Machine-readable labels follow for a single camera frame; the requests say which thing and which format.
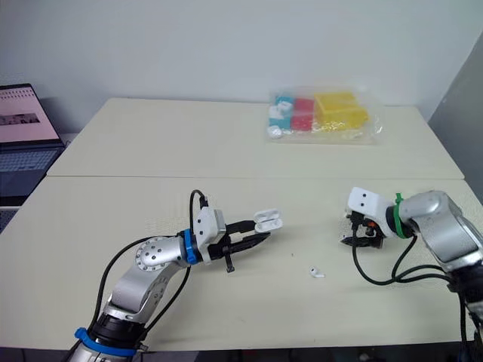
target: green ring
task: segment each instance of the green ring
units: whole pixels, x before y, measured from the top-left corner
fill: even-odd
[[[407,239],[408,237],[404,234],[402,231],[402,226],[401,226],[401,219],[399,219],[399,204],[401,201],[404,199],[401,197],[401,193],[397,192],[395,194],[395,206],[394,206],[394,211],[393,211],[393,216],[394,216],[394,223],[395,223],[395,233],[401,238],[401,239]]]

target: red block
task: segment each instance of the red block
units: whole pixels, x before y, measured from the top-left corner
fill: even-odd
[[[314,101],[296,98],[290,128],[292,130],[312,130],[313,119]]]

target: blue block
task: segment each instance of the blue block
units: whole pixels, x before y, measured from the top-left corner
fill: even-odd
[[[279,126],[282,130],[290,130],[290,117],[283,119],[271,118],[269,120],[270,126]]]
[[[269,125],[279,126],[282,130],[290,130],[290,120],[292,118],[292,114],[294,113],[295,98],[288,96],[277,96],[275,98],[275,106],[277,106],[280,102],[290,103],[292,107],[288,110],[281,110],[283,119],[270,118]]]
[[[294,105],[295,104],[295,98],[288,97],[288,96],[277,96],[275,98],[275,105],[279,104],[280,102],[289,102],[289,103],[292,103],[292,105]]]

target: white wall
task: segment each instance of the white wall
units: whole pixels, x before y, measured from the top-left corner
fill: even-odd
[[[482,19],[481,0],[0,0],[0,84],[32,82],[64,132],[113,96],[301,84],[364,85],[429,118]]]

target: table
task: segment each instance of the table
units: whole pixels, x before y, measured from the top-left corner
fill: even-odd
[[[227,222],[277,207],[285,226],[234,255],[232,274],[223,260],[195,266],[180,298],[150,333],[152,350],[458,340],[457,296],[444,282],[376,287],[358,275],[350,249],[338,242],[348,227],[343,209],[353,186],[388,198],[441,189],[483,229],[481,205],[462,180],[50,176],[0,235],[0,345],[68,348],[74,330],[91,319],[110,258],[138,238],[186,228],[194,188],[223,210]],[[384,278],[407,244],[388,240],[382,250],[361,250],[361,263]],[[113,268],[106,294],[133,255]],[[402,268],[422,262],[434,260],[418,242]],[[326,278],[311,277],[312,266]],[[165,300],[182,276],[170,282]]]
[[[268,105],[109,100],[50,176],[462,179],[414,107],[384,107],[376,146],[269,143]]]

